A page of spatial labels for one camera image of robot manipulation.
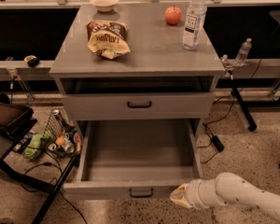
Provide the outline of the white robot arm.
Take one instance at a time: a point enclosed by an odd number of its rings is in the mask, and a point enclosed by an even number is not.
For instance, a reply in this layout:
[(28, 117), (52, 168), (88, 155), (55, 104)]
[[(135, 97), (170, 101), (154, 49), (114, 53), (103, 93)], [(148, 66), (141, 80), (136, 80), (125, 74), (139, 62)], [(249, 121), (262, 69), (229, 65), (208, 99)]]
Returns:
[(233, 173), (221, 173), (214, 179), (193, 179), (170, 194), (170, 200), (197, 210), (215, 206), (256, 208), (280, 223), (280, 195), (259, 189)]

